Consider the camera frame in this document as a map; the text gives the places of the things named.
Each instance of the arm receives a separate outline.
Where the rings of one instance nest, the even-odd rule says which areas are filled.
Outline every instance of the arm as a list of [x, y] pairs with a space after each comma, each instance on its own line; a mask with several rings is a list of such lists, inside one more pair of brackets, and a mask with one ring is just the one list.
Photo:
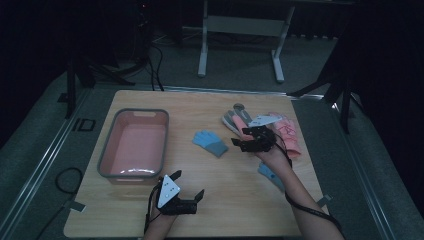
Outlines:
[[168, 235], [178, 215], [162, 215], [156, 208], [156, 192], [153, 195], [150, 223], [144, 234], [144, 240], [163, 240]]
[[168, 235], [169, 230], [171, 230], [172, 224], [174, 223], [176, 215], [166, 216], [160, 215], [154, 221], [152, 221], [144, 234], [145, 240], [162, 240], [165, 239]]
[[[282, 146], [280, 139], [277, 140], [277, 144]], [[255, 155], [281, 179], [287, 195], [294, 202], [324, 213], [292, 170], [287, 158], [279, 148], [273, 147], [269, 152], [258, 152]], [[334, 223], [293, 206], [292, 210], [305, 239], [344, 239]]]

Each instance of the white tag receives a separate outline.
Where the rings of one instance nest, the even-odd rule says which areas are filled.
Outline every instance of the white tag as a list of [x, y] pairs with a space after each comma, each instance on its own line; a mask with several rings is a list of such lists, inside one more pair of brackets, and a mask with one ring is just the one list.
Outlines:
[[267, 124], [271, 124], [274, 122], [278, 122], [282, 120], [281, 116], [266, 116], [266, 115], [258, 115], [255, 119], [253, 119], [248, 125], [249, 127], [259, 127]]
[[175, 184], [174, 181], [168, 176], [165, 175], [162, 183], [162, 190], [160, 191], [158, 208], [162, 208], [169, 200], [171, 200], [175, 195], [180, 192], [180, 187]]

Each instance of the black cable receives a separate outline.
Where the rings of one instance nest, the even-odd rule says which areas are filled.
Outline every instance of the black cable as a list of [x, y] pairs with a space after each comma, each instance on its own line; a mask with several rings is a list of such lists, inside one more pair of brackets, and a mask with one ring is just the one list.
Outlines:
[[150, 196], [149, 196], [149, 203], [147, 206], [147, 213], [146, 213], [146, 220], [144, 222], [144, 233], [146, 233], [147, 228], [149, 228], [149, 224], [151, 222], [153, 222], [153, 220], [155, 220], [157, 217], [160, 216], [160, 214], [158, 214], [156, 217], [154, 217], [152, 220], [150, 220], [150, 212], [152, 209], [152, 200], [153, 200], [153, 194], [156, 192], [156, 190], [158, 190], [159, 186], [162, 184], [162, 181], [159, 181], [159, 183], [153, 187], [152, 192], [150, 192]]
[[154, 70], [154, 68], [153, 68], [153, 63], [152, 63], [151, 58], [150, 57], [148, 58], [148, 63], [149, 63], [150, 69], [151, 69], [150, 82], [151, 82], [151, 85], [152, 85], [152, 90], [155, 91], [154, 80], [156, 80], [158, 85], [159, 85], [160, 90], [163, 92], [165, 90], [164, 90], [162, 83], [160, 81], [160, 78], [159, 78], [159, 69], [160, 69], [160, 66], [162, 64], [163, 53], [162, 53], [162, 50], [160, 50], [158, 47], [156, 47], [154, 45], [152, 45], [151, 47], [156, 49], [160, 54], [160, 58], [159, 58], [159, 62], [158, 62], [158, 65], [156, 67], [156, 70]]
[[[79, 179], [78, 179], [78, 184], [77, 184], [77, 186], [76, 186], [76, 188], [75, 189], [73, 189], [73, 190], [71, 190], [71, 191], [69, 191], [69, 190], [66, 190], [66, 189], [64, 189], [62, 186], [60, 186], [60, 183], [59, 183], [59, 180], [60, 180], [60, 177], [62, 177], [62, 175], [64, 174], [64, 173], [66, 173], [66, 172], [68, 172], [68, 171], [76, 171], [77, 173], [78, 173], [78, 177], [79, 177]], [[74, 197], [75, 197], [75, 195], [78, 193], [78, 189], [79, 189], [79, 187], [80, 187], [80, 185], [81, 185], [81, 182], [82, 182], [82, 177], [83, 177], [83, 173], [82, 173], [82, 171], [81, 170], [79, 170], [78, 168], [75, 168], [75, 167], [70, 167], [70, 168], [66, 168], [65, 170], [62, 170], [58, 175], [56, 175], [56, 178], [55, 178], [55, 185], [56, 185], [56, 188], [59, 190], [59, 191], [61, 191], [61, 192], [63, 192], [63, 193], [67, 193], [67, 194], [71, 194], [69, 197], [68, 197], [68, 199], [65, 201], [65, 203], [60, 207], [60, 209], [58, 210], [58, 211], [56, 211], [56, 213], [50, 218], [50, 220], [46, 223], [46, 225], [44, 225], [44, 227], [43, 227], [43, 229], [40, 231], [40, 233], [38, 234], [38, 236], [35, 238], [35, 239], [40, 239], [41, 238], [41, 236], [43, 235], [43, 233], [46, 231], [46, 229], [50, 226], [50, 224], [56, 219], [56, 217], [63, 211], [63, 209], [65, 209], [66, 207], [66, 203], [68, 202], [68, 201], [71, 201]]]
[[315, 215], [317, 217], [324, 218], [324, 219], [332, 222], [337, 227], [337, 229], [339, 229], [340, 233], [342, 232], [341, 231], [342, 227], [341, 227], [340, 223], [333, 216], [328, 215], [328, 214], [323, 213], [323, 212], [320, 212], [320, 211], [317, 211], [317, 210], [312, 209], [312, 208], [302, 206], [302, 205], [296, 203], [295, 201], [293, 201], [293, 199], [290, 198], [290, 196], [287, 194], [287, 192], [285, 192], [285, 195], [286, 195], [287, 202], [289, 202], [290, 205], [292, 205], [293, 207], [295, 207], [299, 210], [302, 210], [304, 212], [307, 212], [309, 214]]

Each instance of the hand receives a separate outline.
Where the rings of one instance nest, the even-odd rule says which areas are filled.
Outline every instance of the hand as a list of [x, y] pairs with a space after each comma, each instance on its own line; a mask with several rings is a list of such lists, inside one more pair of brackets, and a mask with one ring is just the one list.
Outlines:
[[[277, 144], [284, 149], [284, 144], [280, 138], [279, 132], [271, 127], [272, 131], [277, 135]], [[256, 152], [255, 155], [260, 158], [273, 172], [279, 168], [290, 168], [287, 157], [277, 146], [272, 147], [268, 152]]]

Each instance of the pink cloth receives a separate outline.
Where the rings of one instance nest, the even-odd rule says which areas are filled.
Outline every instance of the pink cloth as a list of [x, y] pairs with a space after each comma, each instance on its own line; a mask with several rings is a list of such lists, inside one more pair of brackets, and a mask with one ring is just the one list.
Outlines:
[[270, 116], [282, 116], [283, 119], [275, 122], [274, 127], [280, 132], [281, 138], [286, 145], [287, 155], [290, 158], [296, 158], [301, 155], [300, 147], [297, 142], [296, 127], [293, 120], [287, 119], [283, 115], [275, 112], [270, 112]]

